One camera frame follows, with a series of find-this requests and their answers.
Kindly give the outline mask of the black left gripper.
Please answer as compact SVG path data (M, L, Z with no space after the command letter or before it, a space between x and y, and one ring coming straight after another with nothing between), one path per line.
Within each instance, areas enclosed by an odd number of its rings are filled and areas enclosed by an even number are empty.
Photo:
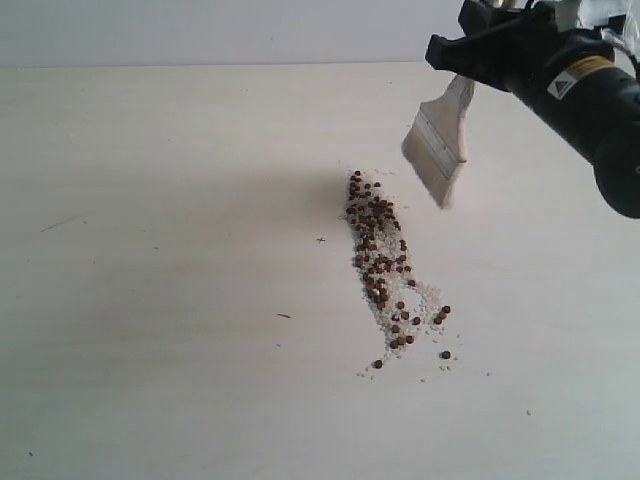
M522 8L465 1L458 21L464 35L434 35L425 60L448 71L514 95L536 90L564 95L580 82L572 68L577 45L557 24L565 3L527 1Z

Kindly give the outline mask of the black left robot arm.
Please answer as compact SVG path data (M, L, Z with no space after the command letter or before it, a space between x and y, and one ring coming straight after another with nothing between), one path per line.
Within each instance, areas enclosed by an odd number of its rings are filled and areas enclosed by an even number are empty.
M615 65L626 14L602 25L562 29L560 5L521 8L463 3L464 35L430 38L425 59L436 70L509 92L593 168L605 202L639 216L639 74Z

